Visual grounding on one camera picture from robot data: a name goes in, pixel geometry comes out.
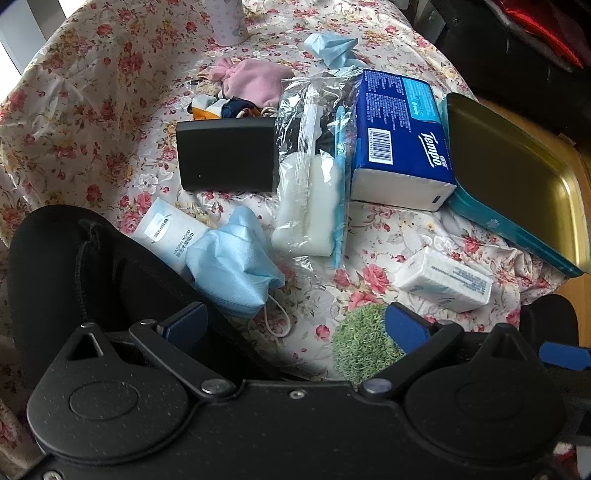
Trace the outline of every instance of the pink fabric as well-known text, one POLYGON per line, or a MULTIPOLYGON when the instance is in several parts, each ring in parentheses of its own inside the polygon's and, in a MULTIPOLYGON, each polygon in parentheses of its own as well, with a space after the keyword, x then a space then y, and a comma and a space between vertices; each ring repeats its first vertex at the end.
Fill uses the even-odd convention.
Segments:
POLYGON ((272 61, 246 59, 232 63, 224 57, 211 69, 209 80, 222 82, 226 98, 242 98, 264 108, 279 104, 283 93, 281 80, 293 76, 291 68, 272 61))

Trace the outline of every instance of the red fabric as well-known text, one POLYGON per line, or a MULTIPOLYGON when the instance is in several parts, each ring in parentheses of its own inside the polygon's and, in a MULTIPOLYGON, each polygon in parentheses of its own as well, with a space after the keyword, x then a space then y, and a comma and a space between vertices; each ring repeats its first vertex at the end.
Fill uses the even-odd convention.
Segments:
POLYGON ((583 68, 581 58, 562 33, 550 2, 547 0, 495 0, 495 3, 526 31, 542 37, 558 56, 564 56, 577 67, 583 68))

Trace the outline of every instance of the metal tray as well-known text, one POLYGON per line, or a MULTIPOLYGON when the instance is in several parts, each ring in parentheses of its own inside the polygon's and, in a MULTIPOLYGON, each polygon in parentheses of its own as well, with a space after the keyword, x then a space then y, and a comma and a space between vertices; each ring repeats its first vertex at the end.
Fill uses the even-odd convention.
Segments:
POLYGON ((589 271, 587 219, 573 170, 463 95, 447 95, 441 112, 458 183, 449 206, 569 277, 589 271))

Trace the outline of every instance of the white cup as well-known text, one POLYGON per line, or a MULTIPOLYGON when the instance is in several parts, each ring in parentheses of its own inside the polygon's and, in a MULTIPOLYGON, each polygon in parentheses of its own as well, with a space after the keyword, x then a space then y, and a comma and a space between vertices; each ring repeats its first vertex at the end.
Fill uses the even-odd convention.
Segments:
POLYGON ((232 47, 248 38, 242 0, 205 0, 204 4, 218 45, 232 47))

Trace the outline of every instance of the blue plastic item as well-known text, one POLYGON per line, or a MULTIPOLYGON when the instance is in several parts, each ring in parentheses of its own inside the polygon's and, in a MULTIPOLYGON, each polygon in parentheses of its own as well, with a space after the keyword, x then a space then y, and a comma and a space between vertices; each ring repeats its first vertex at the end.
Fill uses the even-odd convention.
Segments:
POLYGON ((182 352, 188 353, 207 332, 207 307, 193 302, 160 324, 161 335, 182 352))
POLYGON ((557 365, 577 372, 591 367, 591 353, 588 348, 544 342, 540 347, 539 355, 540 360, 545 364, 557 365))
POLYGON ((398 302, 386 308, 384 324, 386 333, 405 353, 420 347, 437 331, 435 325, 398 302))

